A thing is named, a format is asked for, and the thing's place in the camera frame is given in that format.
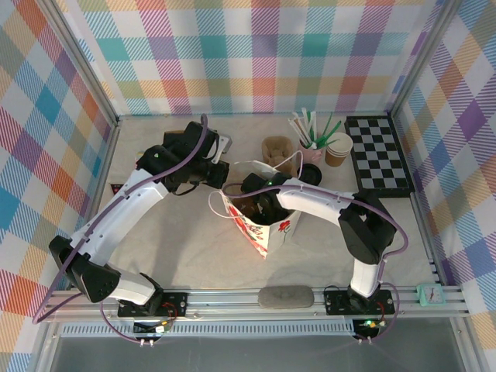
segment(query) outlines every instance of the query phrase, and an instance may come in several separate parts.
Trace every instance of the checkerboard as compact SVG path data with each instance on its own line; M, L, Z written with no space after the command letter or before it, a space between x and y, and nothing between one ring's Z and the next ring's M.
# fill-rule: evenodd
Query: checkerboard
M391 118L349 116L346 132L353 140L353 166L360 190L380 198L407 198L414 191Z

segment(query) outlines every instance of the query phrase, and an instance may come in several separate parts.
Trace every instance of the plaid backdrop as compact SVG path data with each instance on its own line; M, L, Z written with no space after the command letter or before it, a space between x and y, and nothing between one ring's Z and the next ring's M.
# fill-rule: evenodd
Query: plaid backdrop
M84 221L110 125L35 0L0 2L0 371L25 370L55 263Z
M443 0L57 0L123 115L391 106Z
M496 1L465 0L400 114L451 284L496 370Z

